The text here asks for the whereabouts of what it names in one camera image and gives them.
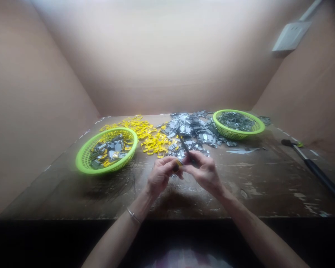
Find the worn table surface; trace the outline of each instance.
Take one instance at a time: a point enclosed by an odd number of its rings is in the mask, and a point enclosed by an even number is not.
[[[116,219],[146,184],[156,154],[148,156],[138,146],[128,166],[101,176],[81,174],[75,167],[80,147],[105,124],[126,117],[104,118],[78,139],[26,188],[1,214],[0,219]],[[158,125],[169,115],[147,115],[143,120]],[[259,135],[243,140],[237,148],[259,148],[246,154],[230,153],[223,144],[213,149],[224,185],[259,217],[335,216],[335,200],[304,166],[292,148],[280,140],[288,136],[271,125]],[[333,170],[322,158],[304,149],[335,182]],[[149,218],[225,218],[227,212],[189,174],[171,178],[153,205]]]

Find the person's left hand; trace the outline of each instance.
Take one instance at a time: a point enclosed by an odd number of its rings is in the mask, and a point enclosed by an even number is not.
[[[148,190],[157,198],[165,190],[170,176],[174,173],[173,169],[177,165],[176,157],[166,156],[155,161],[152,172],[148,177]]]

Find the black handle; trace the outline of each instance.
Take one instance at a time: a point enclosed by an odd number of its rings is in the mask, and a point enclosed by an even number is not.
[[[335,197],[335,184],[328,178],[328,176],[326,176],[325,173],[310,159],[304,159],[304,162]]]

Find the person's right hand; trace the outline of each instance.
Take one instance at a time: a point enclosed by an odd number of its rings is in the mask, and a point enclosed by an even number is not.
[[[200,151],[190,151],[190,154],[198,164],[199,168],[192,165],[184,165],[179,169],[194,176],[197,183],[213,196],[220,196],[223,193],[224,186],[217,174],[214,160],[203,155]],[[184,159],[184,164],[188,164],[189,161],[188,157],[186,157]]]

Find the white outlet cover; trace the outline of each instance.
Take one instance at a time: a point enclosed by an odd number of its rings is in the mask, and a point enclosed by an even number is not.
[[[294,22],[285,25],[272,51],[294,50],[312,22]]]

